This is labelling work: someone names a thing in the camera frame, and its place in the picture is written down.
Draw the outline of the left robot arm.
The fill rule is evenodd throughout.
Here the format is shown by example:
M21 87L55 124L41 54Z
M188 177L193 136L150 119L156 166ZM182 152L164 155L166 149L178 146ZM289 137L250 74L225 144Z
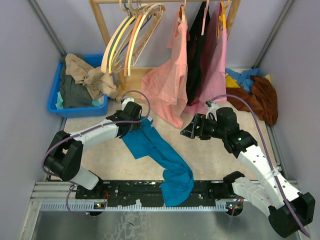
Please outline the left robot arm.
M140 128L142 106L134 101L122 105L121 110L92 127L75 133L57 132L44 155L43 168L64 182L85 188L91 197L101 197L104 192L104 186L99 183L101 179L81 166L82 156L104 141L123 138Z

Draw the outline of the teal blue t shirt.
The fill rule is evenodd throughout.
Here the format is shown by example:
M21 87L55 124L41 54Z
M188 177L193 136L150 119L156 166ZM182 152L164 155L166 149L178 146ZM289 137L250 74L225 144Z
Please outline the teal blue t shirt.
M151 157L164 168L164 182L160 187L166 207L176 207L189 198L195 185L193 171L161 137L151 118L141 122L140 129L128 132L122 139L135 159Z

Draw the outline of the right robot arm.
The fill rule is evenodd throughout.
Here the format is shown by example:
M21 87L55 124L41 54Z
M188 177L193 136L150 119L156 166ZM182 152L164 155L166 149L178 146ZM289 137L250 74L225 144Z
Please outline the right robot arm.
M297 231L309 236L306 227L313 221L315 198L309 192L301 193L284 178L254 137L240 128L232 108L197 113L180 133L189 139L220 139L226 151L257 177L258 183L253 183L239 171L228 174L223 178L223 192L227 197L248 200L283 238Z

